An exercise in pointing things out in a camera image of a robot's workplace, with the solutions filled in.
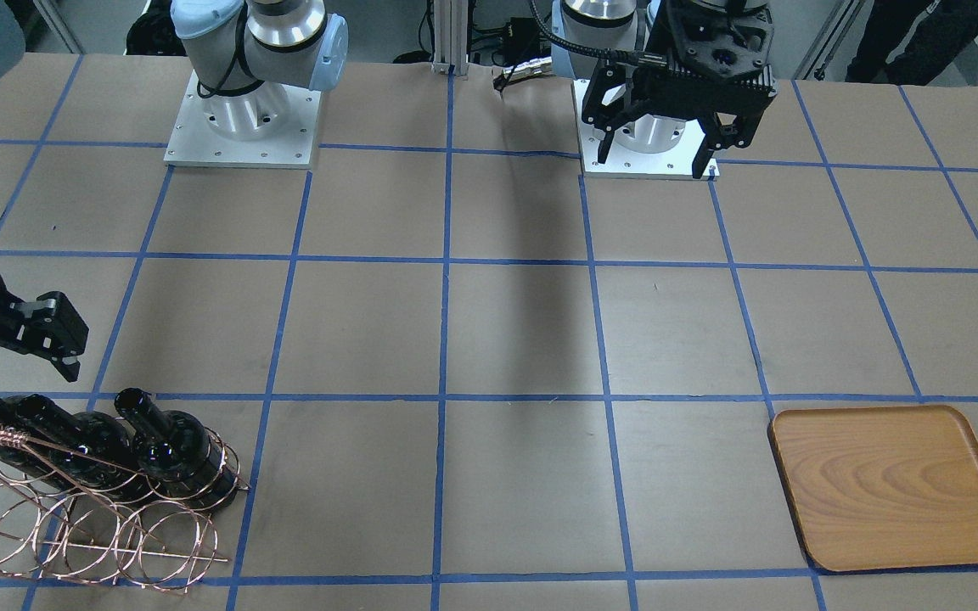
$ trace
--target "wooden tray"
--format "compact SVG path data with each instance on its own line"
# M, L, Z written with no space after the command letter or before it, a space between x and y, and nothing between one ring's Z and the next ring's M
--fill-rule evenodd
M769 433L803 546L823 568L978 564L978 442L958 410L788 410Z

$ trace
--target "tray rim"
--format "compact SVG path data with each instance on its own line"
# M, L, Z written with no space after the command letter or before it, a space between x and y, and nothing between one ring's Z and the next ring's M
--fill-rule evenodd
M878 562L878 563L859 563L851 564L847 566L840 566L839 564L834 564L826 560L819 558L816 553L811 549L811 542L807 538L807 533L802 527L802 522L799 517L798 503L795 502L795 492L791 487L791 480L787 476L787 469L785 469L783 455L781 455L779 447L779 438L777 428L781 422L788 420L788 418L800 418L804 413L819 414L819 413L867 413L867 412L892 412L892 411L913 411L913 412L932 412L932 411L942 411L945 412L949 417L954 418L958 421L958 426L961 427L962 432L966 436L968 444L970 444L970 449L974 453L973 459L978 463L978 436L975 434L975 429L971 426L971 421L961 412L961 410L956 409L954 406L944 405L944 403L927 403L927 405L908 405L908 406L840 406L840 407L798 407L798 409L787 409L780 413L777 413L775 417L772 418L772 422L768 423L768 440L771 442L773 450L773 459L776 461L776 469L779 472L780 483L783 484L784 494L787 496L788 509L791 511L792 522L795 523L795 532L799 536L799 541L803 546L803 552L807 553L814 562L826 571L832 573L849 573L849 572L862 572L862 571L878 571L878 569L919 569L925 566L954 566L954 565L978 565L978 562L902 562L902 563L892 563L892 562Z

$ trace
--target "wood grain surface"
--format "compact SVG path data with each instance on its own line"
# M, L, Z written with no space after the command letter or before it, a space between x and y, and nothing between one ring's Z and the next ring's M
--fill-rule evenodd
M830 571L978 563L978 442L950 406L788 410L773 449Z

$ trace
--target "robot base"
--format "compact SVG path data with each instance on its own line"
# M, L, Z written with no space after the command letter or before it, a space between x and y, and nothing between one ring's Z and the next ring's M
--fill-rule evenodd
M280 132L260 140L233 140L207 125L202 100L195 92L197 84L198 76L191 73L164 162L193 167L311 170L318 149L320 92L283 85L289 96L290 115Z
M663 154L640 154L621 146L615 139L606 156L606 163L599 163L599 139L593 126L583 123L583 94L587 93L587 81L573 81L573 102L576 107L576 129L579 134L583 174L587 177L602 178L660 178L692 181L692 160L696 151L704 143L704 131L698 121L688 121L682 138L675 147ZM714 181L719 177L719 166L715 160L709 164L707 179Z

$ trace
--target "black pants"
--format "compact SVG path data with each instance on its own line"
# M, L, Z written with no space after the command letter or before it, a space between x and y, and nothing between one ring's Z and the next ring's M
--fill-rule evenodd
M978 0L942 0L915 28L904 52L885 65L885 59L897 49L931 1L874 0L862 42L847 66L847 80L870 82L885 69L889 82L896 85L926 85L934 81L978 36Z

